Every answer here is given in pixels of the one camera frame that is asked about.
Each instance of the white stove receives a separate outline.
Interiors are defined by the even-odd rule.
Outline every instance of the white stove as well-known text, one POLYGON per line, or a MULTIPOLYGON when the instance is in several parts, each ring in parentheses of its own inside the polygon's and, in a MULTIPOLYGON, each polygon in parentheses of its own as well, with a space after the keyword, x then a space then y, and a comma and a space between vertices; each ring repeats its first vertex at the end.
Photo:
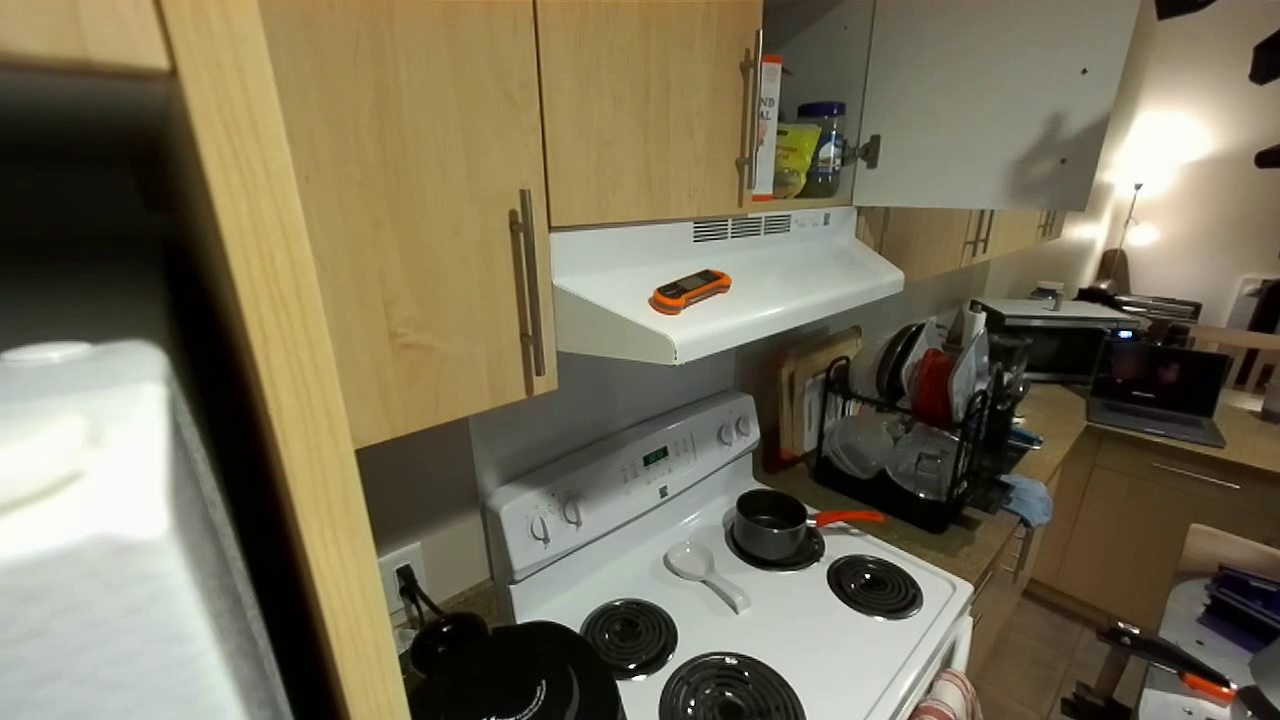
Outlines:
POLYGON ((711 396, 580 449, 489 497, 489 531, 515 621, 584 621, 613 602, 647 602, 674 625, 673 656, 621 681, 629 720, 660 720, 668 678, 703 652, 768 665, 808 720, 906 716, 934 671, 966 661, 972 589, 877 536, 824 531, 808 569, 764 574, 726 548, 736 497, 759 490, 753 396, 711 396), (664 556, 703 548, 745 598, 679 580, 664 556), (830 589, 839 556, 871 556, 918 584, 918 610, 888 621, 851 612, 830 589))

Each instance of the bottle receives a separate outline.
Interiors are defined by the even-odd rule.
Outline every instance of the bottle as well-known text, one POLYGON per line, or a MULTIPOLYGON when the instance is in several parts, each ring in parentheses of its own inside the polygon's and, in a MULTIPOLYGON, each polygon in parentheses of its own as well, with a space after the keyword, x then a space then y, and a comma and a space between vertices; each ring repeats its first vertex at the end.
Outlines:
POLYGON ((845 103, 839 101, 812 101, 795 108, 798 126, 814 126, 819 139, 802 176, 802 191, 798 197, 836 197, 839 191, 839 169, 848 158, 848 139, 845 139, 845 103))

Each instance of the red object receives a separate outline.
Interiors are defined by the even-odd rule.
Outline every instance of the red object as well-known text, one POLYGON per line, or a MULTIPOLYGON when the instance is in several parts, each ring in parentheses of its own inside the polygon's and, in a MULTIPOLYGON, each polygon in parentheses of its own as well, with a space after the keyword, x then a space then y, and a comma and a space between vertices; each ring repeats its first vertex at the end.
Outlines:
POLYGON ((932 350, 906 371, 906 403, 918 426, 953 429, 953 357, 932 350))
POLYGON ((826 529, 826 525, 885 525, 885 514, 877 514, 877 507, 812 514, 812 525, 814 525, 814 529, 826 529))

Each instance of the metal cabinet handle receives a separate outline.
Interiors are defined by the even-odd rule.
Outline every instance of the metal cabinet handle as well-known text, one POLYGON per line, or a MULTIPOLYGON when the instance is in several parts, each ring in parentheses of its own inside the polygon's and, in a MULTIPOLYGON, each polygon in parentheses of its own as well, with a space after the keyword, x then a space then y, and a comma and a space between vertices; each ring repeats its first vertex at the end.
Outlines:
POLYGON ((997 229, 997 211, 978 211, 978 232, 976 232, 976 254, 990 254, 990 229, 997 229))
POLYGON ((753 165, 754 165, 754 144, 759 144, 759 126, 754 126, 754 103, 759 103, 759 52, 764 52, 764 27, 754 32, 753 49, 745 52, 745 158, 736 162, 741 173, 741 206, 753 199, 753 165))
POLYGON ((1180 466, 1151 466, 1151 470, 1158 470, 1158 474, 1169 474, 1169 478, 1196 481, 1196 484, 1212 484, 1212 490, 1222 490, 1222 491, 1238 491, 1238 490, 1243 490, 1243 484, 1236 484, 1236 481, 1218 481, 1218 478, 1193 474, 1193 470, 1180 470, 1180 466))
POLYGON ((515 281, 524 296, 524 363, 533 363, 533 375, 549 371, 549 350, 542 350, 542 299, 538 299, 538 276, 534 276, 534 223, 533 223, 533 190, 518 190, 518 211, 515 211, 515 281))

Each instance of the range hood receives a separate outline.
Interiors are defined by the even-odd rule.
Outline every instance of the range hood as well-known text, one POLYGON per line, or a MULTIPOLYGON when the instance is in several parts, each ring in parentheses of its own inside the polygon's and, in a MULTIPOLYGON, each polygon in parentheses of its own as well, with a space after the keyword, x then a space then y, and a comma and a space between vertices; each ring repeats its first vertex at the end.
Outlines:
POLYGON ((851 208, 553 232, 560 353, 687 363, 902 288, 851 208), (724 296, 664 315, 651 288, 714 268, 724 296))

